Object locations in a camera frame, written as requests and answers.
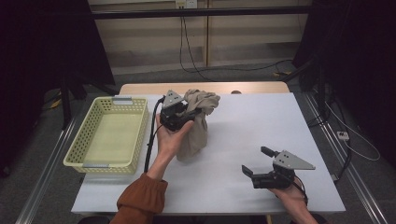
white table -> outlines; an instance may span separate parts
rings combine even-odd
[[[292,93],[220,96],[219,107],[206,117],[207,147],[188,162],[174,159],[166,170],[164,179],[169,186],[165,193],[164,215],[285,212],[273,193],[267,189],[254,189],[251,180],[241,172],[242,164],[255,174],[273,170],[272,159],[261,153],[261,146],[276,151],[287,150],[316,166],[314,171],[296,171],[304,181],[310,211],[345,211]],[[161,95],[146,97],[148,110],[152,113]],[[149,141],[149,125],[150,120],[144,143]],[[117,212],[117,199],[143,172],[146,151],[144,144],[135,175],[86,175],[72,212],[83,215]],[[156,151],[154,144],[151,162]]]

human arm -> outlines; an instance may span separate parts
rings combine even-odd
[[[309,213],[305,204],[303,194],[294,186],[290,185],[287,189],[269,189],[283,203],[286,211],[296,223],[317,224],[317,221]]]
[[[163,174],[169,162],[179,151],[181,140],[193,125],[187,122],[178,132],[161,127],[160,117],[156,117],[158,154],[146,174],[128,186],[117,201],[118,213],[111,221],[115,223],[151,223],[154,214],[161,213],[167,182]]]

human hand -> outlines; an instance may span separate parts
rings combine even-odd
[[[294,182],[301,186],[301,182],[294,178]],[[294,186],[287,189],[268,189],[283,203],[289,215],[296,223],[317,223],[306,207],[304,195]]]
[[[181,141],[184,135],[192,128],[194,121],[189,120],[183,127],[175,132],[163,127],[160,123],[160,115],[156,115],[158,154],[154,163],[148,169],[147,175],[152,179],[161,180],[169,162],[180,150]]]
[[[159,114],[157,114],[155,119],[157,127],[160,127],[157,131],[158,154],[172,160],[180,150],[181,141],[183,140],[184,135],[186,135],[193,126],[194,121],[189,120],[180,130],[172,132],[161,125]]]

yellow plastic basket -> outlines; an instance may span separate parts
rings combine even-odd
[[[147,99],[96,98],[64,157],[81,173],[134,174],[149,112]]]

tabletop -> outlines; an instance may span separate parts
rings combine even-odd
[[[146,95],[148,110],[152,114],[155,102],[169,89],[179,94],[188,89],[214,91],[221,99],[219,107],[207,117],[207,146],[190,161],[174,159],[165,173],[164,179],[170,183],[165,195],[165,215],[267,215],[285,212],[274,194],[266,189],[254,189],[251,180],[242,174],[242,164],[255,173],[273,170],[272,159],[260,152],[261,146],[276,151],[285,149],[316,166],[315,171],[296,171],[304,181],[311,211],[345,211],[300,108],[286,84],[127,84],[120,94]],[[231,91],[242,94],[229,94]],[[143,172],[146,151],[143,147],[135,175],[86,175],[72,212],[117,212],[116,201],[120,194]],[[151,158],[155,158],[156,151],[156,146],[153,146]]]

